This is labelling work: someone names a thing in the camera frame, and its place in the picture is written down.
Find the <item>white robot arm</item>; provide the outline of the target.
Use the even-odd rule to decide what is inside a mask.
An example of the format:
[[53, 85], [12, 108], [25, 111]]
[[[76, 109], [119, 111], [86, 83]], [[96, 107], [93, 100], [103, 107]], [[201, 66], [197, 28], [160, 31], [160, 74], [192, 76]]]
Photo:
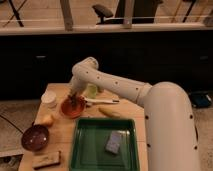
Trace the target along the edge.
[[201, 171], [195, 121], [185, 90], [172, 82], [151, 85], [110, 75], [98, 67], [93, 57], [76, 63], [70, 93], [80, 94], [92, 83], [142, 107], [148, 171]]

